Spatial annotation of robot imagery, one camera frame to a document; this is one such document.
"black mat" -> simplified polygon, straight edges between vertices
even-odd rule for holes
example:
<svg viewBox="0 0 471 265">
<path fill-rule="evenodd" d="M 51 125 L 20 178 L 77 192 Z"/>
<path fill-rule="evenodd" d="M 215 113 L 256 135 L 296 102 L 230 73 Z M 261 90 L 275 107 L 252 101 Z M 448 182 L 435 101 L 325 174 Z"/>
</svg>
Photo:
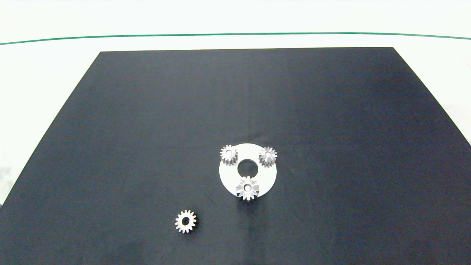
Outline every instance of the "black mat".
<svg viewBox="0 0 471 265">
<path fill-rule="evenodd" d="M 243 142 L 279 154 L 248 205 L 218 173 Z M 0 210 L 0 264 L 471 264 L 470 180 L 392 48 L 102 52 Z"/>
</svg>

